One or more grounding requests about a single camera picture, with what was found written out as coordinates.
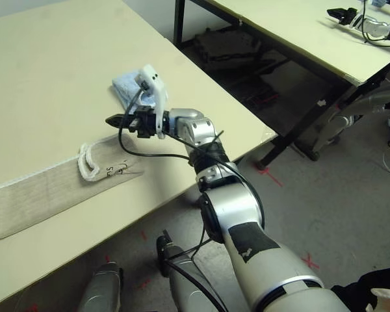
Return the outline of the black gripper second robot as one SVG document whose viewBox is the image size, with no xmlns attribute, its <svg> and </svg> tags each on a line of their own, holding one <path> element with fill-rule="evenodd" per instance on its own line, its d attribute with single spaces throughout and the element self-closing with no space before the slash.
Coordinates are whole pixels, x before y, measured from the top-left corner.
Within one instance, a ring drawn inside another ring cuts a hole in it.
<svg viewBox="0 0 390 312">
<path fill-rule="evenodd" d="M 350 25 L 352 20 L 357 16 L 357 10 L 355 8 L 331 8 L 326 11 L 329 16 L 339 20 L 340 25 Z"/>
</svg>

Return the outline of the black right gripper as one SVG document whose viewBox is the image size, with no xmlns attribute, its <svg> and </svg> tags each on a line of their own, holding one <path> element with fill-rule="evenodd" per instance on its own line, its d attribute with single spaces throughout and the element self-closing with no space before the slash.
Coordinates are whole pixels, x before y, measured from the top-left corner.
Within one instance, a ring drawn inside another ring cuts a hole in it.
<svg viewBox="0 0 390 312">
<path fill-rule="evenodd" d="M 138 138 L 151 138 L 163 134 L 163 125 L 157 122 L 155 109 L 148 105 L 138 106 L 133 113 L 124 116 L 115 114 L 105 119 L 111 127 L 128 129 Z"/>
</svg>

